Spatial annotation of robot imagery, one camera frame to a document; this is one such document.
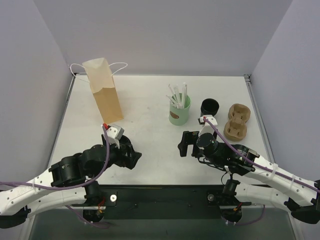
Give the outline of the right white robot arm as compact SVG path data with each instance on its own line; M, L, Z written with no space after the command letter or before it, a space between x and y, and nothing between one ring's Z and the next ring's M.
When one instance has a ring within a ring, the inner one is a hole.
M201 164L263 183L254 186L230 178L221 197L227 204L235 201L272 205L289 212L307 224L320 221L320 182L298 177L266 160L256 151L240 144L218 142L216 134L184 131L178 144L179 154L186 157L191 145L192 157Z

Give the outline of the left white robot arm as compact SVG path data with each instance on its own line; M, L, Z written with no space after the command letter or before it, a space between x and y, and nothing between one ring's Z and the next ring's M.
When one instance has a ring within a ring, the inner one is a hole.
M67 156L34 179L0 192L0 227L13 228L33 215L64 205L101 206L106 198L97 181L112 165L132 170L142 153L122 136Z

